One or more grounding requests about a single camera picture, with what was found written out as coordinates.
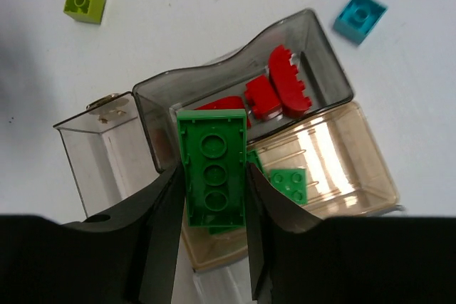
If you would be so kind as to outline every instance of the white table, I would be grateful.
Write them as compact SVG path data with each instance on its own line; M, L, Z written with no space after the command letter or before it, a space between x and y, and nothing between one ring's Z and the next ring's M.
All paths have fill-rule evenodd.
M331 31L347 1L108 0L96 26L63 14L64 0L0 0L0 212L83 219L53 124L161 71L216 58L313 7L402 204L412 215L456 214L454 0L380 0L389 9L358 48ZM174 303L191 303L183 271Z

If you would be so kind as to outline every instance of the blue lego brick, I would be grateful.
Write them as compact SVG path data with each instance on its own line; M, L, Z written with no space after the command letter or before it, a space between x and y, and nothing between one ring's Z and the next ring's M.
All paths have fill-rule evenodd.
M350 41L360 44L372 31L387 8L376 0L350 0L338 15L333 28Z

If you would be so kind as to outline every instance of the green lego brick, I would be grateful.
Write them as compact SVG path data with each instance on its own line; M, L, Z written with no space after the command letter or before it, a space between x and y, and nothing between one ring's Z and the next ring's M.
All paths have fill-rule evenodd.
M256 150L250 150L247 152L247 161L255 164L256 167L258 167L259 171L266 175L266 172L263 169L263 164L261 163L261 160L258 157L258 152Z
M65 0L63 12L76 21L100 24L106 0Z
M177 113L189 226L245 225L245 110Z
M275 169L270 173L271 184L296 204L307 204L306 171Z
M233 231L235 229L239 229L239 227L209 227L209 234L210 235L217 235L217 234L222 234L222 233L228 233L230 231Z

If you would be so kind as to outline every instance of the circular hole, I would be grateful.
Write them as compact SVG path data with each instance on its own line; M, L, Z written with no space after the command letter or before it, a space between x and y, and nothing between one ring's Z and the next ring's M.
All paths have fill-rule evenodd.
M203 171L204 180L213 187L222 185L227 180L227 171L222 165L211 164Z
M104 222L111 218L111 216L106 214L97 214L87 218L84 222L93 223L93 222Z
M227 151L227 142L220 135L206 135L201 140L201 152L209 158L221 157Z
M74 4L77 6L77 7L81 7L82 5L84 5L86 3L86 0L74 0Z
M295 192L293 194L293 200L294 201L300 202L300 201L302 201L302 199L303 199L303 196L302 196L302 194L300 192Z
M369 10L359 7L355 11L355 19L357 21L365 21L369 16Z
M291 180L293 181L293 183L299 183L300 181L302 181L302 176L298 172L295 172L291 175Z
M273 179L274 182L276 182L276 183L281 183L281 182L284 180L284 178L282 177L281 174L275 174L275 175L272 177L272 179Z
M204 199L206 207L212 211L221 211L228 205L228 198L222 192L210 192Z

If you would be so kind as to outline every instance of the red block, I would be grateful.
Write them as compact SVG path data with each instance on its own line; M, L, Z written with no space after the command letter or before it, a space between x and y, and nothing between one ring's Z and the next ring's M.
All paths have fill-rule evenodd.
M248 82L246 87L244 95L256 119L266 121L282 113L280 100L265 75Z
M290 62L291 51L278 46L269 56L269 79L274 85L288 117L301 117L312 106L312 100L304 96L306 85L298 80L298 67Z
M213 103L207 103L196 110L245 110L244 101L240 96L227 96L222 99L215 100ZM250 128L249 117L247 117L247 128Z

